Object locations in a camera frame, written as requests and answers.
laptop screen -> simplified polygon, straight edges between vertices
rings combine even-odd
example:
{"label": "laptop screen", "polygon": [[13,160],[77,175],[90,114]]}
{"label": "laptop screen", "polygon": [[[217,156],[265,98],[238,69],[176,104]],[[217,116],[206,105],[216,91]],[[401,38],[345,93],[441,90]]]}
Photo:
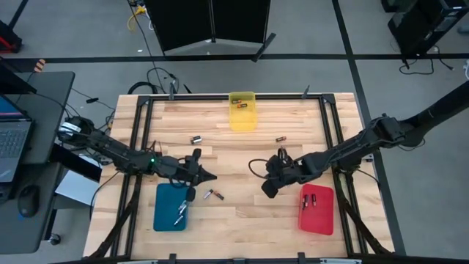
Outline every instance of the laptop screen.
{"label": "laptop screen", "polygon": [[20,119],[24,115],[4,96],[0,96],[0,120]]}

yellow cable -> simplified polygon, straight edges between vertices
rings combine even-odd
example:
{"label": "yellow cable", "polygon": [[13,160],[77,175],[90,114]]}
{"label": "yellow cable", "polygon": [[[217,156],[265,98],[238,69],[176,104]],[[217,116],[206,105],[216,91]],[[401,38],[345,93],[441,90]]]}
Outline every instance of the yellow cable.
{"label": "yellow cable", "polygon": [[130,31],[133,31],[135,29],[135,24],[132,24],[130,25],[130,22],[132,21],[132,18],[133,19],[137,19],[136,16],[137,15],[141,15],[141,14],[144,14],[145,13],[145,9],[141,6],[138,6],[137,7],[137,10],[133,13],[133,15],[131,15],[129,17],[129,20],[127,21],[127,28],[130,30]]}

black panel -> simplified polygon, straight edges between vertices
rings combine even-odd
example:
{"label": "black panel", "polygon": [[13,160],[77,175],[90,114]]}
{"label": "black panel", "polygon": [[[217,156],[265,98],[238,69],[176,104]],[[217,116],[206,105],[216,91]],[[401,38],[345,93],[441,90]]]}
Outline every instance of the black panel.
{"label": "black panel", "polygon": [[208,3],[208,0],[145,0],[163,51],[212,37]]}
{"label": "black panel", "polygon": [[213,0],[216,37],[263,43],[269,7],[270,0]]}

computer mouse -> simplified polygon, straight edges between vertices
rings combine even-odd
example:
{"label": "computer mouse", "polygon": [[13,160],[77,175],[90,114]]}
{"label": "computer mouse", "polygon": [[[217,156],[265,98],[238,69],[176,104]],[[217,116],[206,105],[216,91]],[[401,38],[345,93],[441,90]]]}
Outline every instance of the computer mouse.
{"label": "computer mouse", "polygon": [[23,217],[34,216],[39,209],[39,186],[30,185],[21,190],[18,198],[18,210]]}

yellow bin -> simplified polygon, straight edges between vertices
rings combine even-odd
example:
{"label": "yellow bin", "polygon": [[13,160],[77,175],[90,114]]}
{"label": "yellow bin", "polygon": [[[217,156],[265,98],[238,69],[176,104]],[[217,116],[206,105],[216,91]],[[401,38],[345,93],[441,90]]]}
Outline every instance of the yellow bin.
{"label": "yellow bin", "polygon": [[256,94],[229,93],[229,127],[233,131],[252,131],[257,126]]}

